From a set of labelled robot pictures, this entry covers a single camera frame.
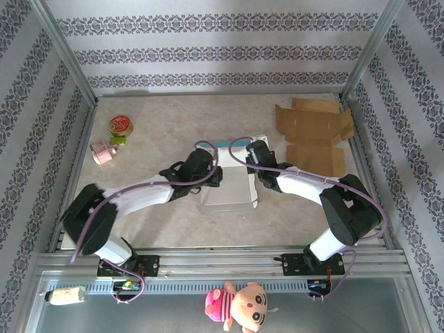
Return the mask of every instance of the table surface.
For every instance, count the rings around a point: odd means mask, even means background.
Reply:
[[[275,104],[289,108],[293,97],[334,101],[333,94],[202,95],[102,98],[89,142],[108,141],[108,122],[128,115],[134,131],[114,159],[97,165],[88,151],[76,193],[90,183],[115,188],[141,182],[174,162],[184,160],[194,142],[227,142],[265,134],[278,162],[285,161],[289,144],[275,129]],[[348,173],[357,174],[348,142]],[[155,205],[116,221],[113,233],[135,248],[178,246],[290,246],[307,245],[327,228],[323,209],[301,197],[267,190],[256,180],[259,204],[246,212],[202,215],[187,196]],[[73,248],[65,235],[62,249]]]

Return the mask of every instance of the patterned wallpaper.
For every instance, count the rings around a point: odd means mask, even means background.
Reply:
[[[340,92],[387,0],[49,0],[98,96]]]
[[[14,332],[89,106],[25,0],[0,0],[0,332]]]
[[[406,1],[354,102],[379,198],[392,213],[434,332],[444,332],[443,29],[440,1]]]

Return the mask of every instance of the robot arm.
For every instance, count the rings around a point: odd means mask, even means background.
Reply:
[[[205,182],[189,186],[175,185],[178,182],[186,183],[200,180],[213,167],[216,167],[216,171]],[[159,172],[158,175],[139,183],[153,183],[152,186],[133,189],[127,194],[116,196],[106,203],[92,220],[86,237],[80,245],[82,254],[95,254],[101,259],[106,259],[117,266],[133,271],[137,266],[137,254],[127,241],[111,233],[114,222],[142,208],[182,198],[192,190],[198,191],[202,186],[218,187],[222,176],[222,169],[219,166],[213,166],[212,155],[201,148],[196,149],[185,162],[177,162],[168,169]],[[106,198],[124,188],[126,187],[102,190],[95,184],[83,188],[62,216],[63,226],[76,244],[94,208]]]
[[[299,170],[289,163],[278,164],[274,152],[269,151],[264,141],[252,142],[246,149],[248,164],[286,171]],[[248,172],[256,173],[266,188],[302,196],[322,205],[329,228],[304,249],[304,261],[310,268],[320,266],[335,253],[347,246],[353,246],[382,220],[371,203],[340,186],[301,178],[294,173],[257,169],[249,169]],[[330,179],[368,195],[361,181],[354,175]],[[352,205],[347,206],[346,202],[351,202]]]

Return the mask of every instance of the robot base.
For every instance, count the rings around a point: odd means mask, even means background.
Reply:
[[[155,278],[159,272],[159,259],[160,257],[158,255],[138,255],[137,261],[133,265],[134,268],[132,268],[131,271],[144,277]],[[97,268],[98,278],[117,278],[121,276],[130,277],[132,275],[115,269],[103,260],[99,262],[99,267]]]
[[[342,256],[338,253],[313,268],[306,265],[303,253],[284,253],[281,258],[275,260],[282,262],[284,276],[327,275],[328,268],[331,268],[332,275],[345,274]]]

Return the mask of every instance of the pink plush toy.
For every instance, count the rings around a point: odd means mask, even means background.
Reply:
[[[255,282],[236,292],[231,282],[224,289],[211,290],[205,299],[205,314],[213,321],[223,322],[230,330],[233,319],[242,326],[243,333],[254,333],[264,324],[267,312],[265,290]]]

